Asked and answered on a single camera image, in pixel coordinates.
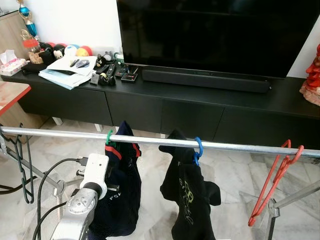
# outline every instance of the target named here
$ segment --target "black tv screen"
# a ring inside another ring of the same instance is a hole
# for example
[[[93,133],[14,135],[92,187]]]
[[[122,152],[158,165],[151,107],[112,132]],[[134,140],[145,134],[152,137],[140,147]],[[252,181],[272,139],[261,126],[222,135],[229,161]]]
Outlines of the black tv screen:
[[[118,0],[124,61],[285,77],[319,0]]]

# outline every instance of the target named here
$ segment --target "trophy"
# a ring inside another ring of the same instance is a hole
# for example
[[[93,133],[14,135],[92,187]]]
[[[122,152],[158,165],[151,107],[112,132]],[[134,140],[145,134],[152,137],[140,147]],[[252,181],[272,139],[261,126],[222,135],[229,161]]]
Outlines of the trophy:
[[[37,33],[36,25],[32,22],[32,13],[29,8],[24,5],[24,0],[16,0],[20,4],[19,14],[23,18],[26,28],[29,33],[39,41],[40,38]]]

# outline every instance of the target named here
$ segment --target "robotic arm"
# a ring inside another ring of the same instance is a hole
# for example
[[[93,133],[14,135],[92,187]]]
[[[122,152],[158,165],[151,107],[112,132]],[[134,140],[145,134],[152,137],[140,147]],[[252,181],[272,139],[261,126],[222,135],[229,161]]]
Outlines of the robotic arm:
[[[66,209],[57,224],[51,240],[85,240],[92,223],[98,200],[107,193],[105,174],[109,158],[91,153],[85,167],[80,190],[66,203]]]

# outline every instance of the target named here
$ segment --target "tissue box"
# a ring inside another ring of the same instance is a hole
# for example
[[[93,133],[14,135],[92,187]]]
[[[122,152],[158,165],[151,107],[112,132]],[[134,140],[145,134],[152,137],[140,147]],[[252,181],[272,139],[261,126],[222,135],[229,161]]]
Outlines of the tissue box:
[[[0,75],[12,76],[19,72],[23,66],[27,65],[27,61],[24,58],[13,59],[6,64],[0,66]]]

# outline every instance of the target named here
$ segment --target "metal drying rack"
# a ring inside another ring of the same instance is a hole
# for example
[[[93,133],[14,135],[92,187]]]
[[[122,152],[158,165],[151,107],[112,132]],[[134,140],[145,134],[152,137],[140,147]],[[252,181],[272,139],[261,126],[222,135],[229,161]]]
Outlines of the metal drying rack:
[[[7,155],[9,158],[17,161],[17,154],[11,150],[7,145],[3,135],[24,135],[24,136],[39,136],[39,137],[61,137],[61,138],[81,138],[81,139],[101,139],[105,140],[107,134],[102,133],[89,133],[89,132],[76,132],[76,131],[60,131],[60,130],[46,130],[46,129],[32,129],[21,127],[5,127],[0,126],[0,152]],[[137,143],[137,144],[155,144],[173,147],[185,147],[185,148],[198,148],[199,144],[195,140],[179,140],[179,139],[166,139],[155,137],[139,137],[139,136],[126,136],[126,135],[111,135],[109,138],[112,142],[122,143]],[[218,142],[203,141],[202,146],[205,149],[217,149],[225,151],[240,151],[248,153],[259,154],[273,154],[273,155],[289,155],[294,156],[297,154],[297,148],[284,148],[274,146],[259,146],[259,145],[241,145],[241,144],[229,144]],[[317,158],[320,159],[320,150],[304,149],[302,157]],[[30,163],[25,159],[20,159],[20,163],[30,169]],[[40,178],[43,178],[44,173],[39,169],[31,165],[32,172]],[[54,187],[54,193],[57,197],[57,203],[62,203],[62,193],[65,186],[69,186],[79,181],[54,181],[50,177],[45,179],[49,184]],[[269,220],[267,224],[266,240],[271,240],[273,236],[275,220],[280,216],[280,208],[283,208],[297,200],[300,200],[316,191],[320,190],[320,180],[313,184],[299,190],[298,192],[276,202],[273,198],[268,202]]]

